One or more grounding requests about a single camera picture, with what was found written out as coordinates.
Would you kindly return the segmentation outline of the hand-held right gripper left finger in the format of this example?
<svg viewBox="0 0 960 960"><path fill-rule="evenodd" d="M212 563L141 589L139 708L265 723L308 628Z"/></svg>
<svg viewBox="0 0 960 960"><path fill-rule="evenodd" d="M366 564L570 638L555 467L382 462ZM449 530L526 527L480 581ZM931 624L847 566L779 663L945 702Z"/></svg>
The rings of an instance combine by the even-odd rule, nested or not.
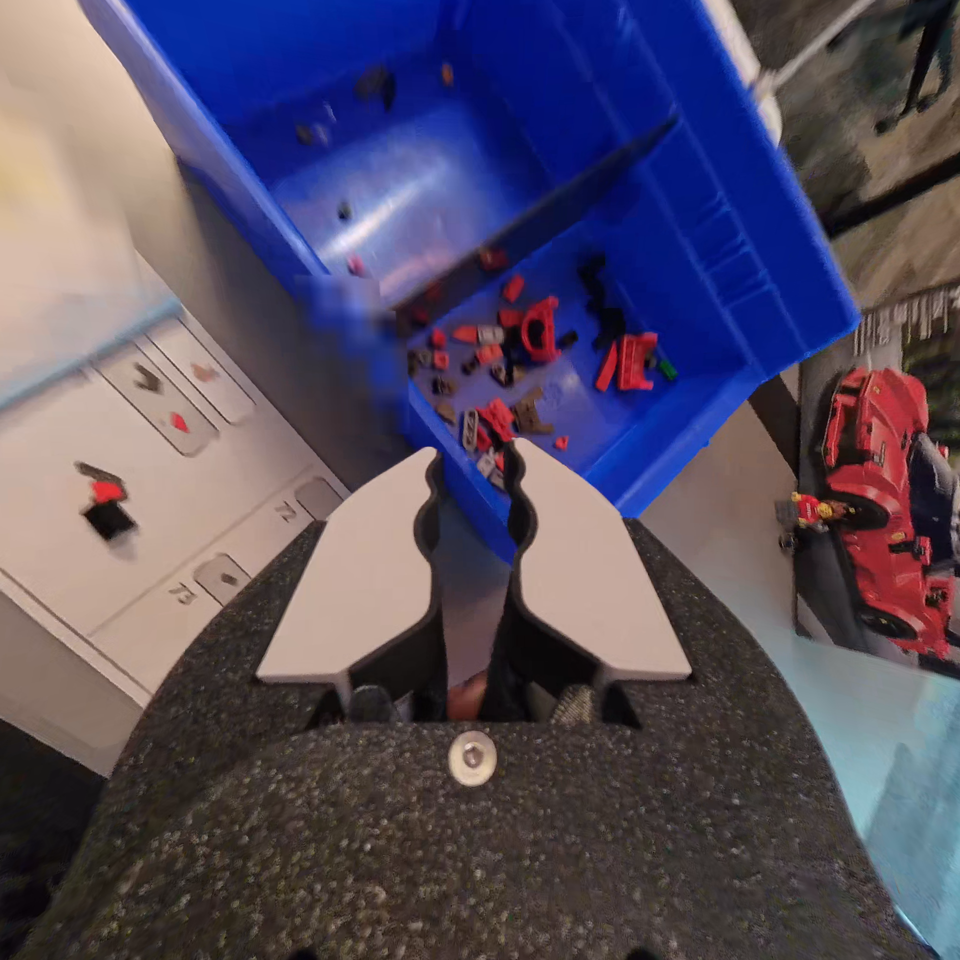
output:
<svg viewBox="0 0 960 960"><path fill-rule="evenodd" d="M443 458L415 451L333 510L260 660L267 685L325 685L347 712L364 688L447 716L448 658L434 552Z"/></svg>

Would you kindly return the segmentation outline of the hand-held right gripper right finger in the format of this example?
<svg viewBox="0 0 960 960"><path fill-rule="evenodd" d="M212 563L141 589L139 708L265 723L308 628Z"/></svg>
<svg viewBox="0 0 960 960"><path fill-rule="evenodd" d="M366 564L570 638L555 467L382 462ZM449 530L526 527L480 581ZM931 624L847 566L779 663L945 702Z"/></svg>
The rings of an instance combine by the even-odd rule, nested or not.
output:
<svg viewBox="0 0 960 960"><path fill-rule="evenodd" d="M504 450L515 552L482 718L532 718L529 690L599 704L628 683L684 683L693 667L624 518L525 438Z"/></svg>

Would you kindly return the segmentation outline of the lego instruction booklet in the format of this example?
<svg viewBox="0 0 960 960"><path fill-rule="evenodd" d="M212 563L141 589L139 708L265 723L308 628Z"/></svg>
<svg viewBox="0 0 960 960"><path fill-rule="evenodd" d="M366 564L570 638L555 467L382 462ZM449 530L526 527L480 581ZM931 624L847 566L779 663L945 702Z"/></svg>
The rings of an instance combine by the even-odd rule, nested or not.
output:
<svg viewBox="0 0 960 960"><path fill-rule="evenodd" d="M78 2L2 2L2 731L105 777L347 493L291 298L141 98Z"/></svg>

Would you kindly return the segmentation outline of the pile of lego pieces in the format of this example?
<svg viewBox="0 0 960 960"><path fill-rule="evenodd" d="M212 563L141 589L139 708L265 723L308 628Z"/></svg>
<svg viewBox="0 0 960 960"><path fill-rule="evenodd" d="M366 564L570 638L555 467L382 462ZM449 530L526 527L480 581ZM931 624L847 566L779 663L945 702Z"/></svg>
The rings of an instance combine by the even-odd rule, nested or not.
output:
<svg viewBox="0 0 960 960"><path fill-rule="evenodd" d="M678 379L597 247L538 253L414 334L407 363L441 436L498 497L511 441L597 456Z"/></svg>

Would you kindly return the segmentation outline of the blue plastic bin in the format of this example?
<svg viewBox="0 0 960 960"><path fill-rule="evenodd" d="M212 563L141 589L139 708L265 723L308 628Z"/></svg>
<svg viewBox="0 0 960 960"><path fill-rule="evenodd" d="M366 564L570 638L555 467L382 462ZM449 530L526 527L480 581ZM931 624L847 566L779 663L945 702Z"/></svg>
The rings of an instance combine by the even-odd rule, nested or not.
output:
<svg viewBox="0 0 960 960"><path fill-rule="evenodd" d="M423 329L402 340L390 308L546 193L678 114L625 183L514 268L549 248L604 250L678 372L606 451L557 456L625 518L759 386L857 323L702 2L79 6L176 158L296 297L327 363L393 415L380 427L442 451L451 495L505 560L508 498L411 387ZM310 122L329 127L328 149L298 143ZM354 255L365 277L349 273Z"/></svg>

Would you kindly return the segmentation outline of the lego set box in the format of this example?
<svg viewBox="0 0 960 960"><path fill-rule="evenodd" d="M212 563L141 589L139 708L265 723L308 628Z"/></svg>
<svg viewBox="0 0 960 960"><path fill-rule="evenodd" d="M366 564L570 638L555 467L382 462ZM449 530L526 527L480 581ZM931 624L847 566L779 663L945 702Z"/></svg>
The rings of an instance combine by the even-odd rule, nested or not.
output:
<svg viewBox="0 0 960 960"><path fill-rule="evenodd" d="M798 630L958 678L958 279L804 361L798 490L776 505Z"/></svg>

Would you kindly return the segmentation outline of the black bin divider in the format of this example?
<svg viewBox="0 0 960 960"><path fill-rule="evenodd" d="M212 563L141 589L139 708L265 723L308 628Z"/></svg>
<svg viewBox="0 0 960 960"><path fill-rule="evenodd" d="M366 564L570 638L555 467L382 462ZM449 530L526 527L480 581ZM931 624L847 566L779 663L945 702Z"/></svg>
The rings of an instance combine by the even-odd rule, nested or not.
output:
<svg viewBox="0 0 960 960"><path fill-rule="evenodd" d="M394 331L405 340L469 300L575 227L662 143L680 116L662 123L599 158L537 199L495 234L390 306Z"/></svg>

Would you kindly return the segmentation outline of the white bar stand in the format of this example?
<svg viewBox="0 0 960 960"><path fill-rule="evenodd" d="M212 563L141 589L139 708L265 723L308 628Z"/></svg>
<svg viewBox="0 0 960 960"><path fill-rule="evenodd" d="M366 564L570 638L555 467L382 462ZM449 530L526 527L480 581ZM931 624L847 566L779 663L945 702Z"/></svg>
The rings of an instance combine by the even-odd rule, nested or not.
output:
<svg viewBox="0 0 960 960"><path fill-rule="evenodd" d="M769 138L780 143L781 89L873 1L703 1Z"/></svg>

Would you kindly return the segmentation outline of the black office chair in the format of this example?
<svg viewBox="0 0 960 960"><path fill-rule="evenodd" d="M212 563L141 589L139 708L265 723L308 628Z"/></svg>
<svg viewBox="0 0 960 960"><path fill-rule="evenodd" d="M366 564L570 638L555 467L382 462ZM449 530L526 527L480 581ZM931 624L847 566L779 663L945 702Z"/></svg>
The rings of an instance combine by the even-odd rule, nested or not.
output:
<svg viewBox="0 0 960 960"><path fill-rule="evenodd" d="M903 9L896 38L905 41L919 34L914 65L902 107L874 123L876 136L890 133L910 114L925 113L949 89L954 76L953 34L957 11L957 1L915 1ZM931 66L937 67L939 83L932 93L924 94Z"/></svg>

